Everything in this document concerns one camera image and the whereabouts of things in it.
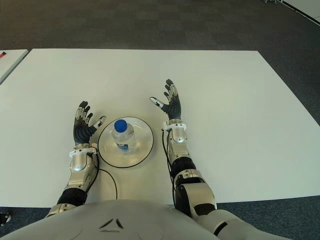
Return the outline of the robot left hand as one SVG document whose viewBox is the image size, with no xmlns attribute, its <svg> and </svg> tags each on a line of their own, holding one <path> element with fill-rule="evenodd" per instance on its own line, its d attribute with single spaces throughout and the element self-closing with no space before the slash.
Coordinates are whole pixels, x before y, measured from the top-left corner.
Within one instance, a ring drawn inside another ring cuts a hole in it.
<svg viewBox="0 0 320 240">
<path fill-rule="evenodd" d="M 106 116 L 101 116 L 97 121 L 90 124 L 93 113 L 87 101 L 82 101 L 75 112 L 73 124 L 73 139 L 75 146 L 89 144 L 91 137 L 97 129 L 105 122 Z"/>
</svg>

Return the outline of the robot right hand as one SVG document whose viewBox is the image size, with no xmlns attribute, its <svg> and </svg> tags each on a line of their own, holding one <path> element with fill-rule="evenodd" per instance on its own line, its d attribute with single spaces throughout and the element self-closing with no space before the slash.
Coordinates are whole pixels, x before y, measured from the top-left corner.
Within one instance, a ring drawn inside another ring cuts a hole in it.
<svg viewBox="0 0 320 240">
<path fill-rule="evenodd" d="M 165 81 L 166 91 L 163 93 L 168 104 L 165 104 L 158 100 L 156 97 L 150 97 L 149 100 L 167 114 L 169 120 L 181 120 L 181 103 L 178 94 L 178 90 L 171 79 Z"/>
</svg>

